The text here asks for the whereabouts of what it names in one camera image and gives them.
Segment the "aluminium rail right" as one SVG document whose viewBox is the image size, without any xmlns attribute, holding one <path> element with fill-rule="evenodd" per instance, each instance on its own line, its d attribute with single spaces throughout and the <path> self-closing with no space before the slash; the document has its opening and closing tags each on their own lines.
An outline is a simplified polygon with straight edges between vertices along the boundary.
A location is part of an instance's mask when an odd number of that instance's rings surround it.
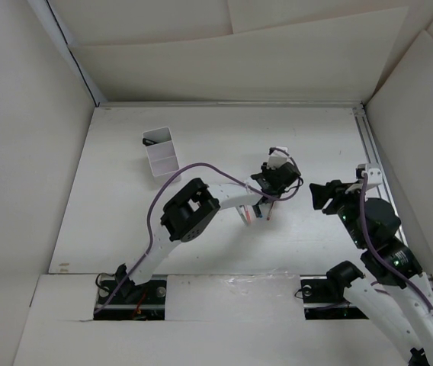
<svg viewBox="0 0 433 366">
<path fill-rule="evenodd" d="M 378 249 L 393 237 L 401 241 L 401 221 L 382 170 L 381 161 L 364 107 L 357 105 L 352 113 L 366 153 L 366 162 L 356 168 L 356 182 L 347 193 L 352 198 L 351 218 L 347 220 L 347 231 L 359 249 L 366 249 L 361 216 L 365 215 L 370 241 Z"/>
</svg>

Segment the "clear pink pen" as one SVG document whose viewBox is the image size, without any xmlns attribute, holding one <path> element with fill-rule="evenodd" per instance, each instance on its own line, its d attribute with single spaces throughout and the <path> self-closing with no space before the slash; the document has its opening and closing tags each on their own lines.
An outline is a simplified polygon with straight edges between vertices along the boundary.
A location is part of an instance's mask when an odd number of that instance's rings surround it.
<svg viewBox="0 0 433 366">
<path fill-rule="evenodd" d="M 247 208 L 247 206 L 242 206 L 242 211 L 245 215 L 245 220 L 246 220 L 246 225 L 249 226 L 251 224 L 251 215 L 249 213 L 249 209 Z"/>
</svg>

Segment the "clear green pen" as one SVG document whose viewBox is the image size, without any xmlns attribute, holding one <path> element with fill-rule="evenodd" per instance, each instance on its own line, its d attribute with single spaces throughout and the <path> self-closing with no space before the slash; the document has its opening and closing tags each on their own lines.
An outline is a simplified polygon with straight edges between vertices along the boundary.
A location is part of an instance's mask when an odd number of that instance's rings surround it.
<svg viewBox="0 0 433 366">
<path fill-rule="evenodd" d="M 239 215 L 239 217 L 241 218 L 242 222 L 244 223 L 245 226 L 249 226 L 250 225 L 250 221 L 247 218 L 247 215 L 245 213 L 245 210 L 243 207 L 236 207 L 236 211 Z"/>
</svg>

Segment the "black green highlighter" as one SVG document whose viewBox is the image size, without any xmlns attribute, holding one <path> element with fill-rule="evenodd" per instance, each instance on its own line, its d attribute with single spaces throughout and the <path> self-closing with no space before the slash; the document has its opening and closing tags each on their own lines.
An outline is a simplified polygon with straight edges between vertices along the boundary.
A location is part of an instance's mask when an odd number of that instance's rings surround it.
<svg viewBox="0 0 433 366">
<path fill-rule="evenodd" d="M 143 138 L 142 142 L 144 146 L 154 146 L 156 144 L 159 144 L 159 142 L 147 138 Z"/>
</svg>

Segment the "white three-compartment organizer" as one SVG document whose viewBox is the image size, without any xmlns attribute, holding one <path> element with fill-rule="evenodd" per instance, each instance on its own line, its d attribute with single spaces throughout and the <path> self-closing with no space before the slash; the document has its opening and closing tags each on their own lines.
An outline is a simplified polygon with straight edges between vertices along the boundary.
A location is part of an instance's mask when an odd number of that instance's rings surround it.
<svg viewBox="0 0 433 366">
<path fill-rule="evenodd" d="M 143 138 L 155 140 L 159 143 L 170 141 L 167 146 L 147 149 L 146 154 L 154 181 L 164 185 L 179 169 L 179 161 L 169 127 L 161 127 L 143 133 Z"/>
</svg>

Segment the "clear red pen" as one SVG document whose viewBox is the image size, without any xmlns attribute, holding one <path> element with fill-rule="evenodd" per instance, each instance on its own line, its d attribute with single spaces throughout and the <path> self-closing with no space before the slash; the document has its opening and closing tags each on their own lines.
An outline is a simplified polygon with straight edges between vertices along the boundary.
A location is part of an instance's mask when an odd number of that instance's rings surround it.
<svg viewBox="0 0 433 366">
<path fill-rule="evenodd" d="M 276 204 L 276 202 L 273 201 L 273 202 L 271 202 L 270 205 L 269 205 L 268 214 L 267 214 L 267 216 L 266 216 L 266 220 L 267 220 L 267 221 L 270 221 L 271 218 L 272 218 L 272 214 L 273 214 L 273 212 L 274 212 L 275 204 Z"/>
</svg>

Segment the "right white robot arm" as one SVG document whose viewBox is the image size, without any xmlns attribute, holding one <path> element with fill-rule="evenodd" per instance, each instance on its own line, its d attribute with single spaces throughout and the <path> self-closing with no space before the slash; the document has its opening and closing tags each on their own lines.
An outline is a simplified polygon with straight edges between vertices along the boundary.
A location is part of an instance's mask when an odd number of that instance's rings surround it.
<svg viewBox="0 0 433 366">
<path fill-rule="evenodd" d="M 325 291 L 355 305 L 393 344 L 408 365 L 433 365 L 433 293 L 422 266 L 396 232 L 401 224 L 392 205 L 367 197 L 367 179 L 345 184 L 311 184 L 313 207 L 336 215 L 362 251 L 374 288 L 350 261 L 327 271 Z"/>
</svg>

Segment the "black blue pen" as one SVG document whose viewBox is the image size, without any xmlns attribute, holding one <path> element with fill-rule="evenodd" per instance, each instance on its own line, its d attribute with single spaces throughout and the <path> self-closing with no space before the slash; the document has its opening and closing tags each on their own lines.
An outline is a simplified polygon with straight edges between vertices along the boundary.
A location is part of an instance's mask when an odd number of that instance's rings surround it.
<svg viewBox="0 0 433 366">
<path fill-rule="evenodd" d="M 257 218 L 262 218 L 263 215 L 262 215 L 260 207 L 258 205 L 255 205 L 253 208 L 254 208 L 256 217 Z"/>
</svg>

